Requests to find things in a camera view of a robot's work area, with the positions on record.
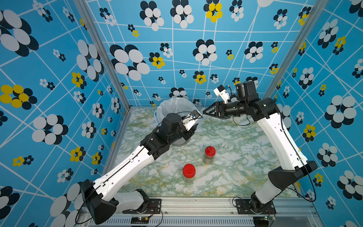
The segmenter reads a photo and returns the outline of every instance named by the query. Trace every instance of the red lid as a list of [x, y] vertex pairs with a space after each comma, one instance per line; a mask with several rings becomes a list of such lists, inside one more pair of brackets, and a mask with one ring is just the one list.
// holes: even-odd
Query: red lid
[[186, 164], [183, 168], [183, 175], [186, 178], [192, 178], [195, 175], [195, 167], [192, 164]]
[[213, 157], [216, 155], [216, 149], [212, 146], [209, 146], [205, 149], [205, 154], [208, 156], [208, 157]]

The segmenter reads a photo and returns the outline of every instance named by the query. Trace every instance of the mounting plate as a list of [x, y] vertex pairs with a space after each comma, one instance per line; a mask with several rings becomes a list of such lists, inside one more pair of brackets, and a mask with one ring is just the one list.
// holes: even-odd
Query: mounting plate
[[[238, 214], [256, 214], [250, 208], [250, 205], [249, 205], [250, 200], [251, 199], [235, 199]], [[271, 211], [269, 211], [268, 209], [270, 209], [273, 213], [276, 213], [275, 206], [274, 206], [273, 202], [271, 201], [267, 204], [267, 206], [265, 206], [264, 210], [261, 213], [261, 216], [266, 216], [269, 214], [273, 215], [273, 214], [271, 214]]]

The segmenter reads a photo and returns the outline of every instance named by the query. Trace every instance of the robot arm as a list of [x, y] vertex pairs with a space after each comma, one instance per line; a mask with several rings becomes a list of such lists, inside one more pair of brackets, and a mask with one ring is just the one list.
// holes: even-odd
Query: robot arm
[[183, 118], [178, 114], [168, 114], [161, 126], [145, 136], [140, 145], [119, 165], [93, 182], [85, 180], [81, 184], [82, 197], [95, 223], [103, 223], [115, 211], [133, 209], [143, 212], [149, 201], [143, 190], [124, 193], [117, 199], [114, 198], [115, 194], [139, 170], [168, 151], [171, 143], [181, 138], [188, 140], [202, 118], [203, 115], [197, 110]]
[[236, 85], [237, 100], [228, 102], [229, 94], [220, 85], [215, 94], [223, 101], [215, 102], [203, 111], [203, 114], [227, 119], [241, 114], [251, 115], [253, 120], [263, 129], [280, 161], [279, 167], [268, 173], [269, 179], [251, 195], [251, 209], [255, 213], [261, 210], [279, 195], [286, 187], [295, 183], [308, 173], [317, 169], [314, 161], [308, 161], [296, 146], [287, 131], [280, 111], [270, 98], [259, 99], [252, 81]]

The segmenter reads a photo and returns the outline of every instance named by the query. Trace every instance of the white trash bag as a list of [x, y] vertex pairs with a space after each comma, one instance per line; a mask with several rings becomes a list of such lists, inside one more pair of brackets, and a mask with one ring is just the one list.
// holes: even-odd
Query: white trash bag
[[[198, 110], [197, 107], [194, 106], [194, 104], [187, 100], [186, 98], [171, 98], [168, 100], [163, 101], [160, 103], [160, 105], [157, 107], [156, 111], [154, 112], [155, 121], [157, 124], [159, 124], [169, 113], [178, 113], [182, 111], [193, 111]], [[180, 113], [180, 116], [187, 116], [189, 113]], [[202, 124], [204, 119], [200, 121], [197, 128]], [[184, 138], [181, 138], [173, 143], [173, 145], [181, 146], [185, 145], [189, 142], [190, 139], [185, 141]]]

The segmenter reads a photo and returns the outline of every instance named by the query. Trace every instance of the metal vent grille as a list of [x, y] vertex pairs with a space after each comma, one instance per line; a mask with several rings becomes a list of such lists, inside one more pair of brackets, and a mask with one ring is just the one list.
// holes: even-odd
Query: metal vent grille
[[[152, 217], [147, 226], [156, 226], [161, 221], [161, 217]], [[104, 223], [97, 225], [102, 227], [114, 227], [114, 226], [130, 226], [130, 217], [117, 217], [110, 218]], [[90, 222], [90, 226], [96, 226], [94, 221]], [[145, 224], [133, 224], [132, 226], [145, 226]], [[164, 217], [159, 226], [170, 226], [170, 227], [234, 227], [234, 226], [254, 226], [252, 217]]]

